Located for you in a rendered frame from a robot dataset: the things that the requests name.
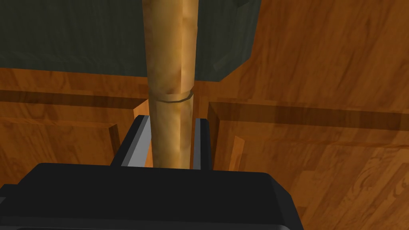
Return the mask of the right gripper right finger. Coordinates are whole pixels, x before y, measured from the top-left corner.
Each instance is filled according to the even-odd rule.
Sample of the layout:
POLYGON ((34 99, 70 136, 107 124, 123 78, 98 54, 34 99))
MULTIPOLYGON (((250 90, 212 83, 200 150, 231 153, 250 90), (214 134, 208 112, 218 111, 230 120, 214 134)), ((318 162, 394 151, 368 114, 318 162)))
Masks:
POLYGON ((195 120, 193 169, 212 170, 210 128, 207 119, 195 120))

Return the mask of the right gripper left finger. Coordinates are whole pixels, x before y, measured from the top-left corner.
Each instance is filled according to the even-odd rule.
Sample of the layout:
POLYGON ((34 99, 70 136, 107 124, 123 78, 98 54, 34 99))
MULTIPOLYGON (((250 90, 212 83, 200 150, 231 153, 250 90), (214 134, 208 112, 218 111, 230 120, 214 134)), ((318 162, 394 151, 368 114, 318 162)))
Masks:
POLYGON ((111 166, 144 167, 151 143, 148 115, 138 115, 125 135, 111 166))

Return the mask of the brass bar handle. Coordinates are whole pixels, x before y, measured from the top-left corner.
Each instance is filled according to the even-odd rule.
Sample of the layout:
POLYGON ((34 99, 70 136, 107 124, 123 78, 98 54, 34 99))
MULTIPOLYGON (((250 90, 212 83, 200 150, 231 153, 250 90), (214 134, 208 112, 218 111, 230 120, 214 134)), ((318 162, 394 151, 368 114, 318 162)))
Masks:
POLYGON ((153 166, 188 169, 199 0, 142 0, 153 166))

